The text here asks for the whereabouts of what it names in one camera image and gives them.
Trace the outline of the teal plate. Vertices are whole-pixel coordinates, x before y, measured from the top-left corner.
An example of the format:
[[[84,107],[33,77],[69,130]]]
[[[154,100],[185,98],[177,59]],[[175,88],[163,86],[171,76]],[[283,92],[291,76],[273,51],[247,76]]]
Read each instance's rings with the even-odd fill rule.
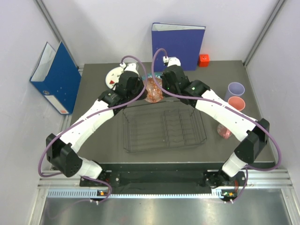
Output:
[[[155,73],[154,73],[154,76],[155,76],[157,79],[161,79],[161,75],[162,75],[161,72],[155,72]],[[151,78],[152,78],[152,73],[148,73],[147,76],[145,76],[145,75],[142,76],[142,80],[143,80],[143,81],[145,81],[146,78],[147,78],[147,79],[151,79]]]

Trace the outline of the blue zigzag patterned bowl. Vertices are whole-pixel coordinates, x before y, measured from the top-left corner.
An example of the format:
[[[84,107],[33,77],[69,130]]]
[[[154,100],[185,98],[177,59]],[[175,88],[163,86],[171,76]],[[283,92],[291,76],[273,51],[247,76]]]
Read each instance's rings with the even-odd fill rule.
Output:
[[[149,77],[147,80],[146,91],[147,96],[145,100],[149,103],[157,103],[164,98],[162,90],[158,87],[154,79],[151,77]]]

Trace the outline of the watermelon pattern plate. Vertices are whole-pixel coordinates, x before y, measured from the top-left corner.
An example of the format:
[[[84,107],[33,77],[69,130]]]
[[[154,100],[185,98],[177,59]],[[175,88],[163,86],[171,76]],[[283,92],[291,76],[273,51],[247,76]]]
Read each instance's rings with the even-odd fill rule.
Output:
[[[105,83],[109,89],[115,90],[116,84],[119,82],[120,75],[123,72],[124,69],[122,67],[116,67],[107,73],[105,77]]]

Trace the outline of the black wire dish rack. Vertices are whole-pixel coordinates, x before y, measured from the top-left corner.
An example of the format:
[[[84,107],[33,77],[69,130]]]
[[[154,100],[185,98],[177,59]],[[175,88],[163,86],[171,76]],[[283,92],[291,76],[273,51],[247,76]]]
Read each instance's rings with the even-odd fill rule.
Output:
[[[122,115],[128,153],[197,146],[207,140],[201,113],[179,100],[130,106]]]

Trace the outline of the lavender plastic cup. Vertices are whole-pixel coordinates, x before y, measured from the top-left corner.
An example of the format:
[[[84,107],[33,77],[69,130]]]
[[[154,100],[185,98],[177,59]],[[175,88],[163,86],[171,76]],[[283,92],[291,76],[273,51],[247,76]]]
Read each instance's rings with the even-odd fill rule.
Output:
[[[239,82],[232,82],[228,85],[224,101],[228,101],[230,97],[241,97],[245,92],[245,87]]]

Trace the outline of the pink plastic cup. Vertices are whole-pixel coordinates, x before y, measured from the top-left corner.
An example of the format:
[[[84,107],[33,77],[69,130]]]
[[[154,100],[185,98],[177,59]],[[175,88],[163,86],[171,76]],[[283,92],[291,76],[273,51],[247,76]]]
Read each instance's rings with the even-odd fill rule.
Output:
[[[232,107],[234,107],[238,111],[242,111],[246,107],[245,101],[242,98],[238,97],[238,96],[230,97],[227,102],[228,102],[229,105],[231,105]]]

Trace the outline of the pink patterned mug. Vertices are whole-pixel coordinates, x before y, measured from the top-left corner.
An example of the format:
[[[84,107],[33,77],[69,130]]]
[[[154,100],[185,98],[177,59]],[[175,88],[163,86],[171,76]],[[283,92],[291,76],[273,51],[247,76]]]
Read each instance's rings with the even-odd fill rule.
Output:
[[[231,131],[222,124],[218,125],[217,132],[224,139],[228,139],[232,135]]]

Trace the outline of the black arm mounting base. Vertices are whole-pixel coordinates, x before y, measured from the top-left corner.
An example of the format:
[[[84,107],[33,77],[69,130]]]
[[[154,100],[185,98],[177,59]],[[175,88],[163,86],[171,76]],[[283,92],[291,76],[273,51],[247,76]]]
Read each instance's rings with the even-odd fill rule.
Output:
[[[134,185],[147,188],[187,185],[191,188],[217,188],[227,186],[235,189],[245,184],[244,172],[233,177],[221,171],[221,163],[107,163],[96,177],[117,188],[131,188]]]

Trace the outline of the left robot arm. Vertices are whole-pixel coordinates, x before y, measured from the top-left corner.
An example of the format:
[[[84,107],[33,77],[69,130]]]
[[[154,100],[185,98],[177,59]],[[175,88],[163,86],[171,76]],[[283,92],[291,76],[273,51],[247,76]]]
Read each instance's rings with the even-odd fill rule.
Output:
[[[106,121],[113,118],[134,100],[144,99],[146,92],[136,69],[125,68],[113,90],[104,91],[92,107],[71,127],[46,139],[46,159],[66,177],[89,177],[96,186],[106,182],[102,167],[78,156],[85,141]]]

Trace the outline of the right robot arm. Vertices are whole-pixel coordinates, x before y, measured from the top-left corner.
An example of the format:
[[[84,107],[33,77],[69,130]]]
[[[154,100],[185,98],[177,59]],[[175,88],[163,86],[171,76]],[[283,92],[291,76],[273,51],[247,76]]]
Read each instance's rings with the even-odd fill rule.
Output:
[[[219,181],[223,185],[231,185],[239,170],[252,164],[267,145],[269,122],[244,115],[222,100],[205,83],[189,81],[180,66],[167,67],[161,79],[164,93],[211,116],[239,140],[239,145],[218,172]]]

